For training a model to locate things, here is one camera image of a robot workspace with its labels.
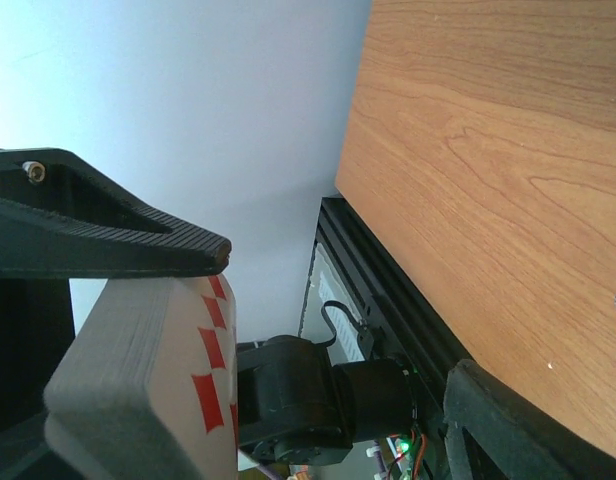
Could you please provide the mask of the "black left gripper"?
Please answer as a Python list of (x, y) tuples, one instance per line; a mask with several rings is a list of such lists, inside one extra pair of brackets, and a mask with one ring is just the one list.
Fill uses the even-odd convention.
[(74, 479), (43, 391), (75, 338), (68, 279), (205, 277), (224, 236), (158, 210), (59, 148), (0, 149), (0, 479)]

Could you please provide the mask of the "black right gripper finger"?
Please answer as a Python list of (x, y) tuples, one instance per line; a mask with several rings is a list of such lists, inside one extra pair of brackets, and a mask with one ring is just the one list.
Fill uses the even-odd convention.
[(454, 479), (616, 479), (616, 459), (472, 360), (449, 372), (445, 445)]

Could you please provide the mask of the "blue-backed card deck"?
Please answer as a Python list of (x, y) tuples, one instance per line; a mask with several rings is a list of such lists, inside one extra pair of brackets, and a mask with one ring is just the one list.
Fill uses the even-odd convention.
[(44, 391), (45, 437), (87, 479), (238, 475), (227, 280), (111, 280)]

